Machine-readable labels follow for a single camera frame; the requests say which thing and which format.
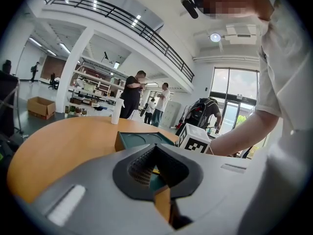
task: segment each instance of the black railing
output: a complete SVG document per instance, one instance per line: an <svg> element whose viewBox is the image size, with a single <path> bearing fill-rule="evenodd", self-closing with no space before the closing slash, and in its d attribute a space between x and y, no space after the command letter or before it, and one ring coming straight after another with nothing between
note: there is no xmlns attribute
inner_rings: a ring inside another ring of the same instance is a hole
<svg viewBox="0 0 313 235"><path fill-rule="evenodd" d="M190 82L194 77L194 74L185 64L183 59L177 54L176 51L151 27L146 25L143 21L137 19L127 11L116 7L113 4L102 0L44 0L47 4L61 4L68 5L75 8L82 8L91 12L103 15L106 18L110 18L125 27L131 29L140 37L147 40L150 44L156 47L164 54L179 70L188 78Z"/></svg>

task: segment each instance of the wooden table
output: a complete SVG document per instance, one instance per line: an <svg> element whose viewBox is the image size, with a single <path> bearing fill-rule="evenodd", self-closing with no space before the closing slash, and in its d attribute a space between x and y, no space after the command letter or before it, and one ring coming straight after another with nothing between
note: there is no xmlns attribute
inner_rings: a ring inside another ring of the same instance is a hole
<svg viewBox="0 0 313 235"><path fill-rule="evenodd" d="M175 142L178 136L133 120L73 117L54 122L31 135L10 164L10 191L31 203L51 183L83 162L115 152L117 131L160 132Z"/></svg>

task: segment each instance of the door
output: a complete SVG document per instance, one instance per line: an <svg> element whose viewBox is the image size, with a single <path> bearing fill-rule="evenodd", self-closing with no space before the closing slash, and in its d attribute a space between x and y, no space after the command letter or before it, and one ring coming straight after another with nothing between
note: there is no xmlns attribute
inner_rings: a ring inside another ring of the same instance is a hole
<svg viewBox="0 0 313 235"><path fill-rule="evenodd" d="M226 101L226 105L222 114L221 128L219 131L215 132L216 134L223 135L235 128L240 109L239 105L239 102L229 100Z"/></svg>

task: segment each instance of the white bottle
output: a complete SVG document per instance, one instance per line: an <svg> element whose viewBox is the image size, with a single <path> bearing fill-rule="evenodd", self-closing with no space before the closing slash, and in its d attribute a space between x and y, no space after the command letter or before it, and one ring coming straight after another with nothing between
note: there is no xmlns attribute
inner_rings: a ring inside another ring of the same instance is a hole
<svg viewBox="0 0 313 235"><path fill-rule="evenodd" d="M124 106L124 100L117 98L116 99L116 104L115 104L115 108L112 114L112 118L111 118L111 123L112 124L118 124L118 120L119 120L119 115L121 114L121 109L122 106L125 108Z"/></svg>

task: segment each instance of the round table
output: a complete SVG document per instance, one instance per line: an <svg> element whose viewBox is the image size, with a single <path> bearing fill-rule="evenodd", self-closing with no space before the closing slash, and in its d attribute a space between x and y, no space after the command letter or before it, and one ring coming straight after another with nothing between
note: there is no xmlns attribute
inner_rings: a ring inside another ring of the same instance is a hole
<svg viewBox="0 0 313 235"><path fill-rule="evenodd" d="M115 152L117 132L160 132L175 142L178 136L134 120L73 117L45 126L18 149L7 184L14 195L31 203L51 183L83 162Z"/></svg>

